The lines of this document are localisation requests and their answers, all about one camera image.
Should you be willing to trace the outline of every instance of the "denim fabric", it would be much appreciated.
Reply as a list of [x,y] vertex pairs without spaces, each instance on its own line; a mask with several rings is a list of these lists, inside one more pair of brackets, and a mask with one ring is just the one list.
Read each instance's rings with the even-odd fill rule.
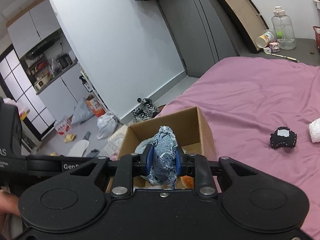
[[175,150],[178,146],[175,135],[168,126],[161,126],[152,142],[154,146],[150,174],[144,177],[152,185],[169,184],[174,189],[177,182]]

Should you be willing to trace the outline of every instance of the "white plastic bag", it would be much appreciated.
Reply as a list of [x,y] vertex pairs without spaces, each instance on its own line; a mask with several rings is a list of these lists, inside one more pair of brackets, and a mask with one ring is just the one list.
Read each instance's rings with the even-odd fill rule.
[[117,123],[113,119],[114,115],[112,112],[108,111],[98,118],[98,133],[97,139],[101,140],[113,134],[116,129]]
[[10,98],[4,98],[3,99],[4,103],[7,105],[12,105],[12,106],[16,106],[18,108],[18,112],[19,112],[19,116],[21,121],[23,121],[23,119],[27,116],[27,114],[30,112],[30,109],[23,105],[22,103],[18,103]]
[[75,108],[75,112],[71,119],[71,124],[73,125],[75,123],[85,122],[93,116],[94,113],[91,112],[90,108],[85,103],[85,98],[82,98]]
[[309,133],[312,142],[320,142],[320,118],[309,124]]

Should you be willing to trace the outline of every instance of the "pink item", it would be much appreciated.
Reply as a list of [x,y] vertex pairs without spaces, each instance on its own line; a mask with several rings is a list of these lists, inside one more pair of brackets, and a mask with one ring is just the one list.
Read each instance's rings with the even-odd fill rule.
[[[320,143],[312,143],[308,131],[320,117],[319,68],[283,59],[225,58],[159,115],[191,106],[199,106],[209,123],[217,157],[234,158],[307,194],[310,211],[302,230],[320,239]],[[280,126],[297,133],[295,148],[269,148],[270,134]]]

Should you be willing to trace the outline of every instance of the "window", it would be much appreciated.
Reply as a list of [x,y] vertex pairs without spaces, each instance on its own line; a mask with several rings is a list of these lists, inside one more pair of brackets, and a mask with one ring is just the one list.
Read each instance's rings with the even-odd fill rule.
[[7,90],[16,102],[21,102],[29,107],[30,113],[27,118],[33,126],[30,130],[35,129],[39,133],[37,137],[39,135],[43,137],[53,127],[55,118],[50,114],[40,97],[36,95],[36,91],[23,70],[13,46],[11,47],[11,51],[9,50],[9,53],[7,52],[0,62],[0,74],[4,80],[4,84],[1,84],[1,86],[6,85]]

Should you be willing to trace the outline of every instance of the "kitchen cabinet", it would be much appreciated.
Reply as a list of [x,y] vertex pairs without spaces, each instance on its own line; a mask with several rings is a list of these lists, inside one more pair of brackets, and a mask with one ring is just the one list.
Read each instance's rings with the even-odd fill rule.
[[49,0],[39,3],[29,12],[41,40],[60,28]]
[[73,115],[74,107],[77,105],[77,101],[63,83],[61,77],[58,77],[43,90],[39,97],[56,120]]
[[41,41],[29,12],[12,23],[8,32],[19,58]]
[[87,98],[90,94],[82,85],[82,81],[79,79],[79,76],[81,76],[80,69],[81,66],[76,64],[61,75],[63,82],[68,87],[69,91],[77,102],[80,102],[82,98]]

